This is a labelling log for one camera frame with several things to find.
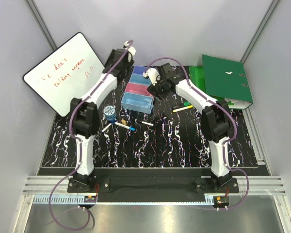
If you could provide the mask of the purple storage bin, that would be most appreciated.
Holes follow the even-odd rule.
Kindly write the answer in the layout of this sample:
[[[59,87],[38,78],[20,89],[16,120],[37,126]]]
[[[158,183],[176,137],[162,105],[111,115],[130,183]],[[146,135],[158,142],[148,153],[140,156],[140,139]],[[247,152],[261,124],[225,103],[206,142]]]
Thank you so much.
[[[147,68],[146,67],[143,67],[143,66],[134,66],[132,73],[143,76],[143,74],[146,71],[147,71]]]

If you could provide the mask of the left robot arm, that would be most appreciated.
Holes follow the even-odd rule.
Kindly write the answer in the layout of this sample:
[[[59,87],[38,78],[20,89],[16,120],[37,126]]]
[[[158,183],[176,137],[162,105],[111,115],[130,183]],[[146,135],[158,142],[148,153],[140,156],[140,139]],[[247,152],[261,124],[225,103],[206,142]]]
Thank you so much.
[[[124,46],[112,50],[98,81],[81,98],[70,103],[69,133],[76,141],[77,164],[72,176],[73,184],[84,192],[95,187],[93,141],[100,127],[99,107],[107,95],[127,76],[133,63],[136,49]]]

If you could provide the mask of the light blue storage bin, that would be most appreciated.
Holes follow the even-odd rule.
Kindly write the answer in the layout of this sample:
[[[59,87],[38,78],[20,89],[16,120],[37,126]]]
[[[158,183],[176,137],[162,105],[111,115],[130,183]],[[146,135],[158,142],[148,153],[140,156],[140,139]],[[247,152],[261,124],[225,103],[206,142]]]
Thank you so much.
[[[134,84],[139,84],[139,85],[145,85],[145,86],[151,85],[150,79],[146,79],[143,77],[143,75],[135,74],[135,73],[131,74],[129,82],[134,83]]]

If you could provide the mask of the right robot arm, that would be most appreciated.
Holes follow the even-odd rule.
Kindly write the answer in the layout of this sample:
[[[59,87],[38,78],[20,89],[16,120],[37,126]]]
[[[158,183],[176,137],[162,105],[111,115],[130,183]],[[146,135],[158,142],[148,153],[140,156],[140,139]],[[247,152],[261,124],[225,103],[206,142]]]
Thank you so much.
[[[184,75],[177,74],[169,63],[157,68],[147,67],[143,77],[151,81],[147,91],[158,100],[163,100],[173,92],[185,98],[201,114],[201,132],[210,146],[209,183],[213,191],[222,192],[232,179],[228,164],[228,141],[237,134],[228,103],[201,91],[189,79],[186,70]]]

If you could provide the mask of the light blue end bin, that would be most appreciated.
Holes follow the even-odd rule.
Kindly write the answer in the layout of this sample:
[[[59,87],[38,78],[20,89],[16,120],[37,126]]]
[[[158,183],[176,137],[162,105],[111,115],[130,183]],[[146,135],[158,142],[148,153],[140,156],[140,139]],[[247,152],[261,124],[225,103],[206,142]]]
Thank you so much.
[[[125,92],[121,104],[124,109],[150,114],[153,101],[153,97]]]

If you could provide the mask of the pink storage bin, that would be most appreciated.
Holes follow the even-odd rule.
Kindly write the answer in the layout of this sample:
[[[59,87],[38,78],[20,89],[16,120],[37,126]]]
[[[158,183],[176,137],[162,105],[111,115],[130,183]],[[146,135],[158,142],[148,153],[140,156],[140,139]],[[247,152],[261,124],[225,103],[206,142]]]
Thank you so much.
[[[147,86],[142,84],[128,83],[125,92],[152,97],[152,95],[147,91]]]

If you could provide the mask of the green lever arch binder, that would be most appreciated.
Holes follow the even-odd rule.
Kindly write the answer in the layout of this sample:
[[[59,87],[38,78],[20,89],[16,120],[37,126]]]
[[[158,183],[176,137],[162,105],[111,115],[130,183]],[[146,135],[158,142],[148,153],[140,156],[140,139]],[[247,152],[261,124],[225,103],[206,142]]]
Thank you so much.
[[[241,62],[202,55],[205,93],[225,100],[231,109],[246,109],[253,104],[247,76]]]

